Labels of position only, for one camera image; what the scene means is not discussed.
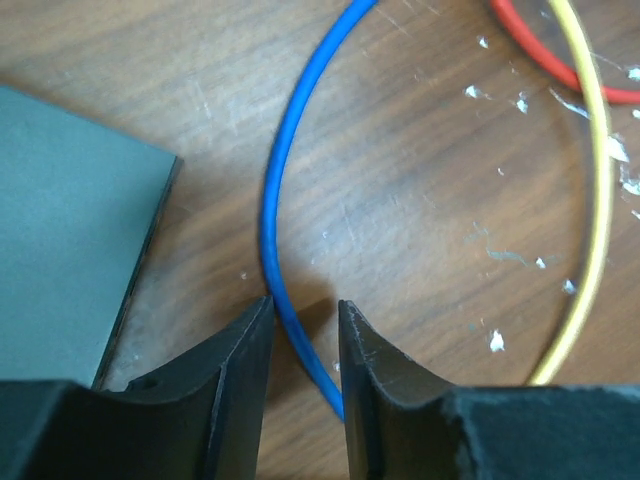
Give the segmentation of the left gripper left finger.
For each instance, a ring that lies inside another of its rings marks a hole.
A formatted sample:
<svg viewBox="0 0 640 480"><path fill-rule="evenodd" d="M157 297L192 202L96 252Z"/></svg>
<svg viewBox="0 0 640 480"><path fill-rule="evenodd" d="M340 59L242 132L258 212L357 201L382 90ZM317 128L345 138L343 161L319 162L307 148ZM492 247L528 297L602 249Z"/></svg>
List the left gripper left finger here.
<svg viewBox="0 0 640 480"><path fill-rule="evenodd" d="M274 337L263 297L121 392L1 385L5 479L252 479Z"/></svg>

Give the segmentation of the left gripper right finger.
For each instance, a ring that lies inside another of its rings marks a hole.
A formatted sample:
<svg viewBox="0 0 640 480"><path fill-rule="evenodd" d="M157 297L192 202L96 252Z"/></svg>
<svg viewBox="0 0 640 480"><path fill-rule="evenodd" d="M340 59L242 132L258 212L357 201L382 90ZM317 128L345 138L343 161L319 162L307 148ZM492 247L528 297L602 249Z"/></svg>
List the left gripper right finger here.
<svg viewBox="0 0 640 480"><path fill-rule="evenodd" d="M635 385L457 386L339 304L354 479L635 479Z"/></svg>

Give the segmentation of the black network switch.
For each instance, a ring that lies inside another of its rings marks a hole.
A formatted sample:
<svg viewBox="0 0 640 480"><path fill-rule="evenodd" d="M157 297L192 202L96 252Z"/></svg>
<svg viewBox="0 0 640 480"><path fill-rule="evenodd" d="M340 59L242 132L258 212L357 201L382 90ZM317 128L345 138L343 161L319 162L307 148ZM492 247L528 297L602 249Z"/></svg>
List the black network switch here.
<svg viewBox="0 0 640 480"><path fill-rule="evenodd" d="M98 387L179 171L170 152L1 90L1 377Z"/></svg>

